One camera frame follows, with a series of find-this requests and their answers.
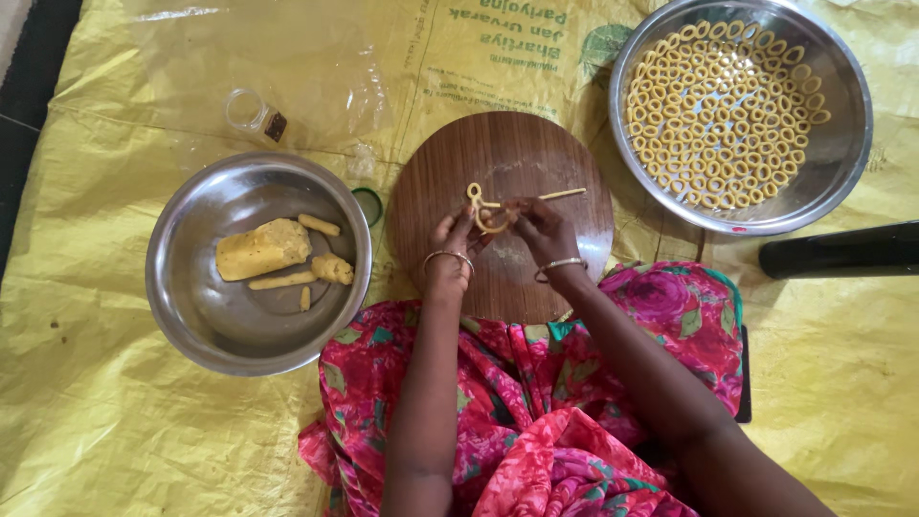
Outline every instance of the wooden rolling board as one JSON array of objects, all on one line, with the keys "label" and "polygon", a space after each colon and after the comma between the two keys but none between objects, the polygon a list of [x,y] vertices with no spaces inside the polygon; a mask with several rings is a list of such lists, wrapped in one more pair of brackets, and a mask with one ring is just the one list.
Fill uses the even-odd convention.
[{"label": "wooden rolling board", "polygon": [[[599,279],[612,247],[613,209],[594,158],[550,121],[494,111],[470,115],[434,133],[396,184],[387,233],[419,291],[425,287],[422,263],[429,253],[428,234],[449,210],[469,201],[466,188],[473,181],[482,186],[482,197],[493,202],[587,188],[587,193],[547,203],[574,223],[588,272]],[[463,313],[529,324],[564,315],[569,305],[548,285],[533,280],[536,269],[523,239],[499,234],[475,259]]]}]

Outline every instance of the woman's left hand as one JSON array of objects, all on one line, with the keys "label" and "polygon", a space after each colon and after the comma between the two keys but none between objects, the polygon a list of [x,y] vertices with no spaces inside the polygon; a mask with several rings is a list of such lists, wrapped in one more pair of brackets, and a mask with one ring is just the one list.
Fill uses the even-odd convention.
[{"label": "woman's left hand", "polygon": [[[470,205],[444,217],[431,232],[430,249],[459,253],[469,260],[482,253],[482,250],[494,239],[492,234],[482,234],[474,224],[475,211]],[[469,288],[472,271],[465,260],[446,253],[436,255],[427,262],[427,285],[438,283],[438,287],[452,285],[465,293]]]}]

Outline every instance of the raw dough ring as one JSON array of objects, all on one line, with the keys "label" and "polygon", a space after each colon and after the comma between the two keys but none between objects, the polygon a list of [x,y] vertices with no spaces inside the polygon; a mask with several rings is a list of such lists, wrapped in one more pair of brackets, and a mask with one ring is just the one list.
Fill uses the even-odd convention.
[{"label": "raw dough ring", "polygon": [[466,188],[466,195],[469,196],[472,208],[475,209],[475,225],[486,234],[500,234],[511,224],[510,219],[497,228],[490,228],[482,222],[482,216],[479,211],[483,208],[501,208],[501,203],[490,203],[482,199],[482,186],[472,182]]}]

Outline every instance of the pink floral dress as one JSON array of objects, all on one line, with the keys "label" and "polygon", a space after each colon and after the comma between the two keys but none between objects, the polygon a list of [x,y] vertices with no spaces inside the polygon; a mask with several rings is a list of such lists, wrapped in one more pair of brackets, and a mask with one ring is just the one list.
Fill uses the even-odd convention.
[{"label": "pink floral dress", "polygon": [[[737,413],[741,300],[731,281],[690,262],[634,263],[599,288]],[[328,515],[379,513],[386,432],[421,308],[373,305],[323,350],[325,419],[299,440],[333,487]],[[577,315],[460,322],[454,514],[696,515],[673,495],[672,466],[655,470],[632,451],[652,437]]]}]

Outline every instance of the bangle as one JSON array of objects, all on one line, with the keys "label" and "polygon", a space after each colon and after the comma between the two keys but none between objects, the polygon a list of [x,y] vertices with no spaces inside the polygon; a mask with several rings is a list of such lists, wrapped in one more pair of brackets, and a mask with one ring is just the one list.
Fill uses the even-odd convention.
[{"label": "bangle", "polygon": [[549,278],[546,276],[546,271],[551,270],[552,268],[558,268],[559,266],[567,266],[568,264],[584,264],[584,270],[587,270],[587,261],[583,258],[566,258],[565,260],[553,260],[552,262],[542,266],[536,270],[536,274],[533,275],[533,280],[539,283],[549,283]]},{"label": "bangle", "polygon": [[472,261],[469,260],[469,257],[466,257],[466,256],[463,255],[462,253],[457,253],[456,251],[444,251],[444,250],[440,250],[440,251],[435,251],[434,253],[428,255],[427,258],[425,258],[425,263],[424,263],[424,265],[421,266],[421,269],[425,272],[425,275],[427,274],[427,262],[430,261],[431,259],[433,259],[434,257],[436,257],[437,255],[452,255],[453,257],[456,257],[457,259],[465,260],[466,263],[469,264],[469,269],[470,269],[470,271],[471,271],[471,273],[470,273],[470,275],[469,275],[470,278],[472,278],[472,275],[475,274],[475,267],[472,266]]}]

